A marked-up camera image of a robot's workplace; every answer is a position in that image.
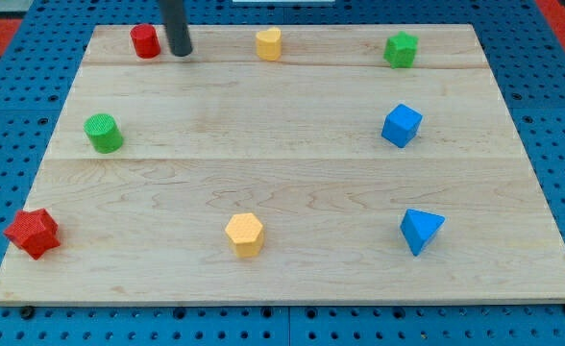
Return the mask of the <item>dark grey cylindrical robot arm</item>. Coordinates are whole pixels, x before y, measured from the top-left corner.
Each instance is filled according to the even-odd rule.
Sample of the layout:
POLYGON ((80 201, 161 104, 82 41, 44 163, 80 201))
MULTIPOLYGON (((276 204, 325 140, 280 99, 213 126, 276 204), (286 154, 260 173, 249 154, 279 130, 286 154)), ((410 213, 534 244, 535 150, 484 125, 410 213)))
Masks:
POLYGON ((193 51, 184 0, 159 0, 160 14, 173 55, 189 56, 193 51))

